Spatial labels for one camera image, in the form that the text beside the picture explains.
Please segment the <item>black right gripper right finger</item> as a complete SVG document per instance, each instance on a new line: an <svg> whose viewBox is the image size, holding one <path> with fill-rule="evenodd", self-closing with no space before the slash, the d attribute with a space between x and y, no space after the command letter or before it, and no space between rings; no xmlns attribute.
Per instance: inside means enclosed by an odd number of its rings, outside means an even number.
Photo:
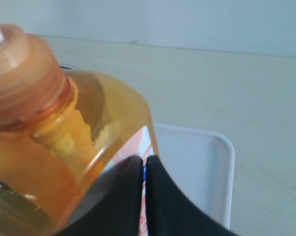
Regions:
<svg viewBox="0 0 296 236"><path fill-rule="evenodd" d="M234 236L179 189L156 155L146 162L146 216L151 236Z"/></svg>

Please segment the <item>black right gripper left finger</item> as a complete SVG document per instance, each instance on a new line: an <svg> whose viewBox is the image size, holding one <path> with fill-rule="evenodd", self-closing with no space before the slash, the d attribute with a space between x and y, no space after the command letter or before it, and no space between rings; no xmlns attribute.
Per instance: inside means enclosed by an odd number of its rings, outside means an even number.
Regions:
<svg viewBox="0 0 296 236"><path fill-rule="evenodd" d="M115 184L80 219L56 233L57 236L137 236L142 202L143 164L131 156L109 174L118 174Z"/></svg>

